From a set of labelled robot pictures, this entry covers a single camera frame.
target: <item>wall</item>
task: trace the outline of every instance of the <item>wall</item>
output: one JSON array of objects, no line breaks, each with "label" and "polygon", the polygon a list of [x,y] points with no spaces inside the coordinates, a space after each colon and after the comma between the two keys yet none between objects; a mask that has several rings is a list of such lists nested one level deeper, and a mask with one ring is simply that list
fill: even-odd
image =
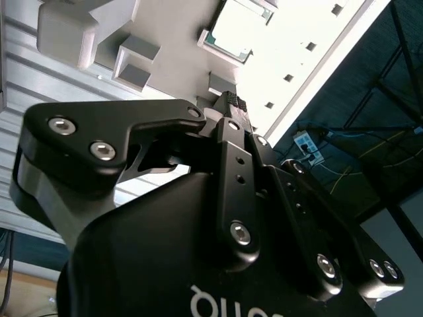
[{"label": "wall", "polygon": [[[172,99],[146,87],[142,93],[112,81],[110,69],[94,64],[78,71],[40,54],[36,49],[38,0],[5,1],[7,108],[0,114],[0,227],[61,242],[56,232],[21,213],[9,197],[9,184],[22,117],[41,102]],[[118,185],[121,205],[187,172],[179,166],[166,175],[147,175]]]},{"label": "wall", "polygon": [[[420,234],[423,234],[423,193],[409,199],[402,207]],[[366,221],[363,228],[397,263],[406,279],[403,291],[377,303],[378,317],[421,316],[423,312],[422,262],[388,211],[384,210]]]}]

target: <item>white panel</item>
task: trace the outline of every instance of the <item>white panel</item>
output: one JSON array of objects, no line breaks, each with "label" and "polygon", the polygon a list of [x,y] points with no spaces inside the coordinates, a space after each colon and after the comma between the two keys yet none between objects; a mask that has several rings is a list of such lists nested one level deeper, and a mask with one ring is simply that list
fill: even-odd
[{"label": "white panel", "polygon": [[[19,139],[22,115],[41,102],[173,99],[150,87],[136,92],[112,81],[112,72],[99,65],[78,71],[40,54],[36,49],[38,0],[7,0],[7,110],[0,114],[0,227],[62,242],[58,234],[20,212],[9,197],[11,172]],[[159,180],[142,179],[119,184],[115,204],[123,205],[173,180],[187,166],[162,174]]]},{"label": "white panel", "polygon": [[19,134],[21,125],[22,116],[11,114],[7,108],[5,111],[0,113],[0,128]]}]

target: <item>yellow cable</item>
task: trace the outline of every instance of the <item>yellow cable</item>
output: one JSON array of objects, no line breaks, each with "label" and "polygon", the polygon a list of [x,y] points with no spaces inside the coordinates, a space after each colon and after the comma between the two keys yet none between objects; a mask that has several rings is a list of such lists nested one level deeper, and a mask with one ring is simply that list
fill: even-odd
[{"label": "yellow cable", "polygon": [[339,176],[339,178],[336,180],[335,184],[333,185],[333,187],[332,187],[332,189],[331,189],[331,191],[330,191],[330,194],[331,194],[331,195],[332,195],[333,191],[335,190],[335,188],[337,187],[338,183],[341,181],[341,179],[343,179],[343,178],[344,178],[344,176],[346,175],[346,173],[348,173],[348,172],[349,172],[349,170],[350,170],[350,166],[349,166],[349,167],[347,167],[347,168],[345,169],[345,171],[342,173],[342,175],[341,175],[341,176]]},{"label": "yellow cable", "polygon": [[376,150],[376,149],[377,149],[378,147],[380,147],[381,145],[384,145],[386,142],[388,142],[388,141],[390,141],[390,140],[392,140],[392,139],[394,139],[394,138],[398,137],[399,135],[401,135],[401,134],[403,134],[403,133],[404,133],[404,131],[398,132],[397,134],[393,135],[392,137],[389,137],[386,141],[382,141],[382,142],[380,142],[380,143],[376,144],[376,145],[375,145],[374,147],[372,147],[370,150],[367,150],[366,152],[364,152],[363,154],[361,154],[358,158],[359,158],[359,159],[360,159],[360,158],[362,158],[364,155],[369,154],[370,152],[372,152],[372,151]]},{"label": "yellow cable", "polygon": [[[376,150],[377,148],[379,148],[380,146],[384,145],[386,142],[398,137],[399,135],[401,135],[403,133],[404,133],[404,131],[400,131],[397,134],[394,134],[392,137],[389,137],[385,141],[382,141],[382,142],[376,144],[374,147],[372,147],[371,149],[369,149],[366,152],[364,152],[363,154],[361,154],[358,158],[360,159],[360,158],[364,157],[365,155],[369,154],[370,152],[372,152],[372,151]],[[351,166],[348,166],[345,169],[345,171],[342,173],[342,175],[339,176],[339,178],[336,180],[335,184],[333,185],[332,189],[330,190],[330,194],[332,194],[334,192],[335,188],[337,187],[337,185],[339,184],[341,179],[343,179],[347,175],[347,173],[350,171],[350,169],[351,169]]]}]

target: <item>black metal beam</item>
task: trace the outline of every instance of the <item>black metal beam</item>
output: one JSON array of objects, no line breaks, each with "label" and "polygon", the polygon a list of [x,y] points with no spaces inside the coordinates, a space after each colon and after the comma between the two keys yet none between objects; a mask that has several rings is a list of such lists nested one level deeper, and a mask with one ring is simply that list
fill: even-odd
[{"label": "black metal beam", "polygon": [[361,114],[364,107],[369,102],[370,98],[373,96],[373,88],[369,89],[367,93],[364,95],[364,97],[360,100],[350,117],[346,120],[344,124],[344,128],[349,128],[354,121],[356,121],[357,117]]},{"label": "black metal beam", "polygon": [[394,1],[391,2],[390,9],[391,9],[391,14],[392,14],[392,19],[394,21],[395,29],[397,30],[399,43],[401,45],[401,48],[403,49],[404,60],[408,69],[408,74],[410,75],[411,85],[416,95],[417,105],[420,109],[420,113],[423,114],[423,94],[420,89],[418,77],[412,63],[411,54],[410,54],[410,51],[408,50],[407,41],[405,39],[403,27],[401,26],[401,21],[399,19],[397,8],[395,6]]},{"label": "black metal beam", "polygon": [[417,125],[422,124],[422,116],[414,111],[404,100],[393,93],[380,81],[377,82],[376,87],[390,100],[392,101],[404,114],[406,114],[412,121],[416,122]]},{"label": "black metal beam", "polygon": [[398,127],[328,127],[329,131],[336,131],[342,133],[359,133],[359,132],[387,132],[387,131],[411,131],[415,127],[412,126],[398,126]]},{"label": "black metal beam", "polygon": [[401,232],[405,235],[417,256],[420,258],[420,261],[423,262],[423,237],[401,207],[399,207],[398,203],[391,197],[389,191],[380,179],[380,170],[374,166],[365,166],[363,173]]},{"label": "black metal beam", "polygon": [[[392,53],[390,58],[388,59],[388,62],[383,67],[382,71],[380,72],[379,76],[377,76],[377,80],[384,79],[392,67],[395,65],[395,63],[398,61],[398,58],[401,56],[402,53],[401,45],[398,45],[395,51]],[[370,98],[373,96],[373,87],[371,87],[364,97],[360,100],[350,117],[346,120],[344,127],[350,127],[354,121],[356,121],[357,117],[360,115],[360,113],[363,111],[364,107],[369,102]]]}]

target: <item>metal frame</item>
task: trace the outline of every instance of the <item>metal frame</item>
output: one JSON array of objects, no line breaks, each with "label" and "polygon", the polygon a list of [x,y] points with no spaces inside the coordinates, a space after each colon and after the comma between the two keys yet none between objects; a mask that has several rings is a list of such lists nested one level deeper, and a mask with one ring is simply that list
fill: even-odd
[{"label": "metal frame", "polygon": [[0,112],[7,107],[6,103],[6,56],[5,56],[5,0],[0,0]]},{"label": "metal frame", "polygon": [[[414,70],[413,62],[411,59],[410,51],[408,49],[405,35],[403,32],[403,28],[401,26],[401,22],[398,16],[397,8],[395,6],[395,2],[392,1],[390,4],[390,11],[392,15],[392,19],[395,25],[395,30],[397,31],[398,39],[399,39],[399,46],[395,49],[392,56],[389,58],[388,62],[380,72],[377,80],[375,81],[373,87],[371,87],[368,92],[365,94],[363,99],[360,103],[356,106],[354,111],[352,112],[351,116],[347,119],[344,127],[332,127],[330,130],[333,131],[342,131],[342,132],[367,132],[367,131],[408,131],[413,129],[413,127],[351,127],[354,123],[356,118],[360,115],[364,107],[367,105],[375,89],[378,89],[382,92],[390,101],[392,101],[404,114],[406,114],[415,124],[416,126],[422,125],[423,123],[423,94],[420,90],[420,86],[418,84],[418,77]],[[401,54],[404,56],[404,60],[406,63],[408,74],[410,75],[411,85],[413,87],[413,91],[416,95],[416,100],[418,107],[420,109],[420,113],[414,109],[412,109],[405,101],[403,101],[399,96],[397,96],[394,92],[392,92],[389,88],[387,88],[383,84],[383,79],[388,75],[394,64],[398,61]],[[351,157],[350,153],[347,153],[345,150],[341,149],[340,147],[336,147],[338,151],[341,153],[348,155]],[[392,195],[389,193],[388,189],[385,187],[384,183],[381,181],[381,173],[378,168],[374,166],[369,166],[368,164],[364,164],[362,162],[363,172],[366,180],[369,182],[375,193],[379,196],[381,203],[378,205],[378,210],[374,208],[370,209],[369,211],[365,211],[360,216],[360,220],[364,221],[368,218],[376,215],[382,208],[386,208],[389,214],[392,216],[394,222],[400,228],[401,232],[406,237],[408,243],[412,246],[413,250],[416,252],[417,256],[423,262],[423,237],[418,232],[416,227],[412,224],[410,219],[406,216],[404,211],[399,206],[401,202],[401,198],[398,199],[397,196]]]},{"label": "metal frame", "polygon": [[[350,117],[346,120],[346,123],[343,127],[332,127],[331,130],[341,131],[341,132],[357,132],[357,131],[406,131],[412,129],[412,127],[351,127],[360,113],[363,111],[367,103],[370,101],[373,96],[375,89],[382,92],[390,101],[392,101],[404,114],[406,114],[414,123],[415,126],[423,124],[423,94],[420,90],[418,84],[418,77],[416,71],[414,70],[413,62],[410,55],[410,50],[408,49],[403,28],[398,16],[397,8],[395,2],[390,3],[390,10],[392,19],[395,25],[395,30],[397,31],[397,36],[399,39],[399,45],[394,50],[392,56],[388,59],[388,62],[385,64],[384,68],[380,72],[376,81],[372,87],[366,92],[362,100],[356,106],[354,111],[351,113]],[[404,60],[407,66],[408,74],[410,75],[411,84],[413,91],[416,95],[417,103],[420,109],[420,113],[412,109],[404,100],[397,96],[393,91],[383,84],[384,78],[389,74],[392,67],[396,64],[401,54],[404,56]]]}]

